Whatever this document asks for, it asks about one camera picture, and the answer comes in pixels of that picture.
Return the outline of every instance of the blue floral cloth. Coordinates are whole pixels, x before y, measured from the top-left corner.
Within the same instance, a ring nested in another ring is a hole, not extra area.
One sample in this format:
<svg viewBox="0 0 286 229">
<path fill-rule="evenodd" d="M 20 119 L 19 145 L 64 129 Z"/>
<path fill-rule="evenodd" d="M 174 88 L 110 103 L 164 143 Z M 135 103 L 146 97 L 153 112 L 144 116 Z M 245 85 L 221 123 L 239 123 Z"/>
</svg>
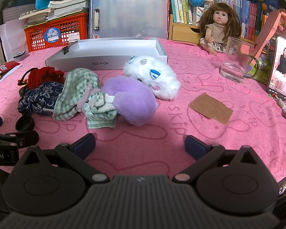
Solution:
<svg viewBox="0 0 286 229">
<path fill-rule="evenodd" d="M 22 115 L 30 115 L 32 112 L 39 115 L 53 115 L 55 103 L 63 87 L 61 83 L 45 82 L 29 90 L 19 101 L 18 112 Z"/>
</svg>

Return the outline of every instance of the black lens cap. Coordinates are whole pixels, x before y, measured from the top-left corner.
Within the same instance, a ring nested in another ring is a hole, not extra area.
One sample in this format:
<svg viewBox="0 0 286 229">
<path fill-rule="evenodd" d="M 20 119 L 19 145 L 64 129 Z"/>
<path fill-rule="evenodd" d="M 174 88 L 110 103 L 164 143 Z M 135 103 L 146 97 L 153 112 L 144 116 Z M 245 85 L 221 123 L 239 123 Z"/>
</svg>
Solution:
<svg viewBox="0 0 286 229">
<path fill-rule="evenodd" d="M 30 115 L 21 116 L 16 122 L 16 130 L 17 131 L 31 131 L 35 127 L 35 122 Z"/>
</svg>

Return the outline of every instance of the wooden drawer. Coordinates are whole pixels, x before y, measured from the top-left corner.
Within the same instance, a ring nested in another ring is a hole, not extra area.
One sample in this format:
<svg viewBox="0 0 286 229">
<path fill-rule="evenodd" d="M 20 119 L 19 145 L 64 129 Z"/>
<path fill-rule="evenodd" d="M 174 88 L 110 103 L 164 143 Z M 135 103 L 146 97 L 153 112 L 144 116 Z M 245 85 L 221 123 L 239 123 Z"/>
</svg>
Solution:
<svg viewBox="0 0 286 229">
<path fill-rule="evenodd" d="M 200 30 L 198 28 L 191 28 L 188 25 L 186 26 L 173 25 L 172 40 L 199 44 L 200 43 L 199 31 Z"/>
</svg>

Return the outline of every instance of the baby doll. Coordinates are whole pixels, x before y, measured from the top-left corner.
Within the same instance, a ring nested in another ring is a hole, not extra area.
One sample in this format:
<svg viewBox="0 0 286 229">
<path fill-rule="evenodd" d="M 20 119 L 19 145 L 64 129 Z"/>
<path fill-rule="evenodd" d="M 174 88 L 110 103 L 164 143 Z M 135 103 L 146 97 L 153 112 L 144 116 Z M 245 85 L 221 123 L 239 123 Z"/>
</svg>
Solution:
<svg viewBox="0 0 286 229">
<path fill-rule="evenodd" d="M 212 55 L 225 52 L 228 37 L 240 38 L 241 25 L 234 10 L 226 3 L 209 7 L 200 19 L 200 45 Z"/>
</svg>

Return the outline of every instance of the water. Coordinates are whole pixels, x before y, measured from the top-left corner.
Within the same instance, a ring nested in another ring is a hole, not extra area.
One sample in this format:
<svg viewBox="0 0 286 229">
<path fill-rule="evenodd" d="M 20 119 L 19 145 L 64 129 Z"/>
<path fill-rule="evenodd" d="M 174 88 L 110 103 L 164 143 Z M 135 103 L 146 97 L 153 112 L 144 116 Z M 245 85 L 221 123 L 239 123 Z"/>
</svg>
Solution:
<svg viewBox="0 0 286 229">
<path fill-rule="evenodd" d="M 229 80 L 242 83 L 246 70 L 243 67 L 233 63 L 224 63 L 221 67 L 220 74 Z"/>
</svg>

